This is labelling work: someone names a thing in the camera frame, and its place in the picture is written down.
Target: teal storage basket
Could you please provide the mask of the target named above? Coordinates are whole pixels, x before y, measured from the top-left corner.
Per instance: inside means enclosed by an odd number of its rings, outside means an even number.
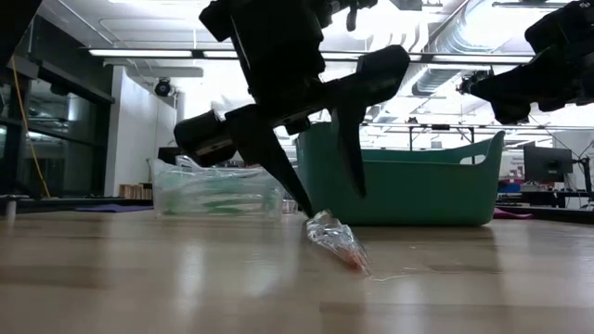
[[[368,195],[361,199],[346,177],[332,130],[330,123],[318,123],[297,140],[298,174],[315,212],[330,209],[349,225],[483,225],[491,221],[504,132],[462,148],[363,150]],[[484,160],[460,164],[469,157]]]

